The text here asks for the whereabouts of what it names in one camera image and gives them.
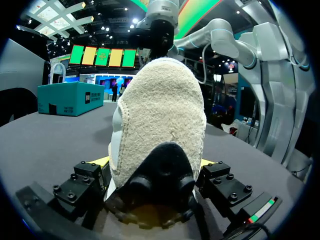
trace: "person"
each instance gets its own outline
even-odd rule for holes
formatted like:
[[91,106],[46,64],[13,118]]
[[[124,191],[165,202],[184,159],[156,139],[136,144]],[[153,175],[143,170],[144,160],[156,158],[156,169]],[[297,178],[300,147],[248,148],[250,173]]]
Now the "person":
[[119,98],[122,96],[122,94],[124,93],[125,89],[126,89],[125,85],[121,84],[121,87],[120,87],[120,90],[119,90]]
[[113,92],[112,102],[116,102],[116,101],[117,101],[117,92],[118,92],[118,85],[117,85],[117,84],[115,84],[115,85],[112,87],[112,92]]

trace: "box label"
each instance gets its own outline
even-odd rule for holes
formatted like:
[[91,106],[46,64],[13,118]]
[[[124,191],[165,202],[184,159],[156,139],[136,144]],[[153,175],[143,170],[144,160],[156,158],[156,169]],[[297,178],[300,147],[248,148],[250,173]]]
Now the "box label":
[[100,100],[100,97],[101,97],[101,93],[100,92],[91,93],[91,102]]
[[90,103],[90,92],[87,91],[85,93],[85,101],[84,101],[85,104],[89,104]]

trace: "exhibition booth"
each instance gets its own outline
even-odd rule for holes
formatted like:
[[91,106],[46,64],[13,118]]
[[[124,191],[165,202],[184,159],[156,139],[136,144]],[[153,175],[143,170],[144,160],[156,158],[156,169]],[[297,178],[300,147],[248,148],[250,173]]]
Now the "exhibition booth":
[[135,75],[130,74],[109,74],[109,73],[93,73],[93,74],[80,74],[80,76],[71,75],[66,76],[64,82],[82,82],[88,84],[95,84],[104,86],[104,100],[111,100],[112,97],[112,87],[117,84],[119,94],[119,89],[123,84],[127,88],[128,84],[131,82]]

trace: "green screen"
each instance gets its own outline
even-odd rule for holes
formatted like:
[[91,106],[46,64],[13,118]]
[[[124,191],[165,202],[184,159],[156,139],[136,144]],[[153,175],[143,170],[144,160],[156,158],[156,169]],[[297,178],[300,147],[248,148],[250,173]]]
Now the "green screen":
[[135,65],[136,51],[132,49],[124,50],[122,67],[130,67],[133,68]]
[[110,49],[108,48],[99,48],[98,53],[96,54],[95,65],[106,66]]
[[72,52],[71,52],[69,63],[70,64],[80,64],[83,52],[84,52],[84,46],[74,45]]

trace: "colored stripe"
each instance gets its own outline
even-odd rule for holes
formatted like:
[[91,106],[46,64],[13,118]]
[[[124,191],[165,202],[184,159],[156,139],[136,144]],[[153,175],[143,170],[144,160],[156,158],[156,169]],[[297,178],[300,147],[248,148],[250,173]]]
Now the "colored stripe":
[[83,65],[93,65],[94,64],[96,50],[97,50],[97,48],[92,47],[92,46],[87,46],[85,48],[83,59],[82,59]]
[[112,49],[109,67],[120,67],[123,49]]
[[136,59],[136,52],[137,52],[137,50],[135,50],[135,49],[125,49],[124,50],[122,67],[128,67],[128,68],[134,67],[135,59]]
[[99,48],[96,54],[95,65],[96,66],[107,66],[107,61],[109,58],[109,48]]
[[259,218],[265,214],[271,206],[275,203],[273,199],[270,199],[259,211],[257,211],[252,217],[249,218],[249,222],[255,223]]
[[145,12],[148,10],[149,0],[131,0],[131,2],[137,4]]
[[69,64],[80,64],[84,46],[73,45]]
[[179,14],[180,32],[174,39],[182,39],[221,0],[189,0]]

